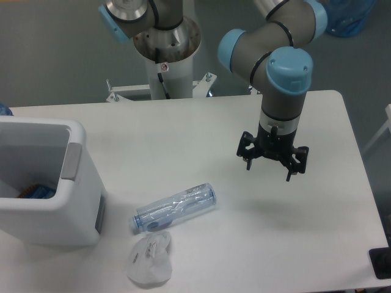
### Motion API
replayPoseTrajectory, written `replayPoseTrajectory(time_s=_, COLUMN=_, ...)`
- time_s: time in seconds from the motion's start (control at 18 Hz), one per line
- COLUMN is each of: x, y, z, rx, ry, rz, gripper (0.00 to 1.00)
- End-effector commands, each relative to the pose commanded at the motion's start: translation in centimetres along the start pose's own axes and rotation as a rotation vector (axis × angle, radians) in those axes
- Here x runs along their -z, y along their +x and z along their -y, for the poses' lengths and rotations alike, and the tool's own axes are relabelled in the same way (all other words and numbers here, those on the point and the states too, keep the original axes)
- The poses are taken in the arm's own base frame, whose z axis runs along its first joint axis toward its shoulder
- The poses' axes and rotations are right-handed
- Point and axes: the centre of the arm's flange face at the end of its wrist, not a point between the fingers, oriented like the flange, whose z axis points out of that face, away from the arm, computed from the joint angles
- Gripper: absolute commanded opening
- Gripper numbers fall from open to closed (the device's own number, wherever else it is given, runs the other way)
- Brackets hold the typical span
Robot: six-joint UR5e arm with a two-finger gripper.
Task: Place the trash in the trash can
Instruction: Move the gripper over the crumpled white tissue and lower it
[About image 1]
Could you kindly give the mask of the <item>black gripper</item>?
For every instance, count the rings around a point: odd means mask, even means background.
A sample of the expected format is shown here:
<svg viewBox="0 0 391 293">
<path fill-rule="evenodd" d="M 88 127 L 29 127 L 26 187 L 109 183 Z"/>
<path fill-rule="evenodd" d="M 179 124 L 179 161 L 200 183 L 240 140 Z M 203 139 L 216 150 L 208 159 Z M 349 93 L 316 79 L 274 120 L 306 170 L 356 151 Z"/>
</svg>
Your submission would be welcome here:
<svg viewBox="0 0 391 293">
<path fill-rule="evenodd" d="M 259 125 L 257 138 L 244 131 L 236 155 L 246 163 L 246 170 L 250 170 L 252 161 L 259 157 L 280 161 L 288 170 L 286 181 L 289 181 L 292 175 L 305 173 L 309 154 L 309 147 L 293 146 L 296 131 L 295 129 L 289 134 L 279 135 Z"/>
</svg>

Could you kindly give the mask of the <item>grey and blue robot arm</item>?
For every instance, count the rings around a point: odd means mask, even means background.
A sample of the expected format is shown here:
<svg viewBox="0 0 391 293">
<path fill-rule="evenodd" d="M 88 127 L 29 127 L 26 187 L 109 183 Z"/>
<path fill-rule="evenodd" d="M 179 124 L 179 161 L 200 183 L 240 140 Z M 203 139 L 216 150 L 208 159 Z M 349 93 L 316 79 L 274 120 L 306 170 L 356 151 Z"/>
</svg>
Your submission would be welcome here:
<svg viewBox="0 0 391 293">
<path fill-rule="evenodd" d="M 313 61 L 303 46 L 319 37 L 327 14 L 317 1 L 257 1 L 266 24 L 254 32 L 233 29 L 221 39 L 217 57 L 230 72 L 262 95 L 257 135 L 244 132 L 237 155 L 247 165 L 259 157 L 280 162 L 289 175 L 304 173 L 309 148 L 294 138 Z M 149 63 L 153 99 L 190 98 L 192 68 L 179 68 L 200 46 L 200 30 L 182 1 L 105 1 L 98 12 L 118 42 L 132 40 Z"/>
</svg>

